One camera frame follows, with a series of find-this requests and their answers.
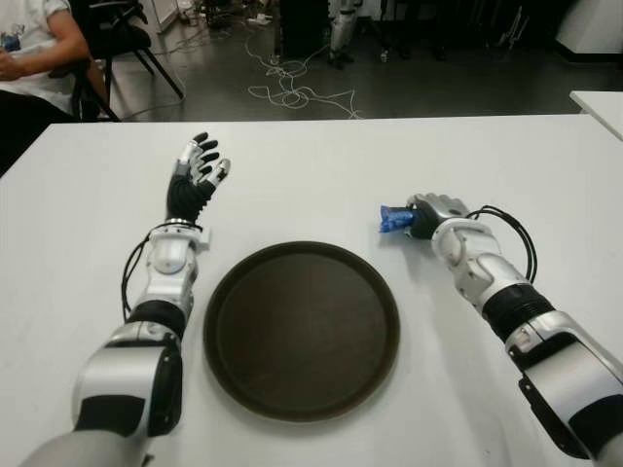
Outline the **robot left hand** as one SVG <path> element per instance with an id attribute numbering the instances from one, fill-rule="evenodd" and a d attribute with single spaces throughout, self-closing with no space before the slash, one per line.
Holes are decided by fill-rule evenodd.
<path id="1" fill-rule="evenodd" d="M 218 186 L 228 177 L 231 161 L 218 152 L 218 141 L 197 134 L 175 161 L 165 200 L 165 218 L 195 223 Z"/>

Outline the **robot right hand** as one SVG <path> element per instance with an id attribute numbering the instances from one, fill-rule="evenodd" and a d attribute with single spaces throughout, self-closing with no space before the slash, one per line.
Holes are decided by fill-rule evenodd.
<path id="1" fill-rule="evenodd" d="M 465 218 L 468 208 L 458 198 L 447 195 L 416 194 L 408 198 L 407 207 L 414 217 L 406 234 L 415 239 L 431 240 L 437 228 L 449 219 Z"/>

